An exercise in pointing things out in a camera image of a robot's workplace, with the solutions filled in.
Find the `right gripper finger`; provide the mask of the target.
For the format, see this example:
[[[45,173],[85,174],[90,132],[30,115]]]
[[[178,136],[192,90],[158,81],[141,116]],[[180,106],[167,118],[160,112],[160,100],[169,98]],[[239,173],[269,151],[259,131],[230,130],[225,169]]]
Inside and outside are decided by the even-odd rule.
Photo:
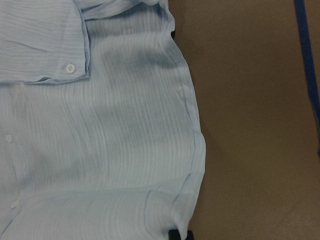
[[[168,231],[169,240],[182,240],[182,237],[177,229],[171,229]],[[191,230],[187,231],[187,236],[185,240],[193,240],[193,232]]]

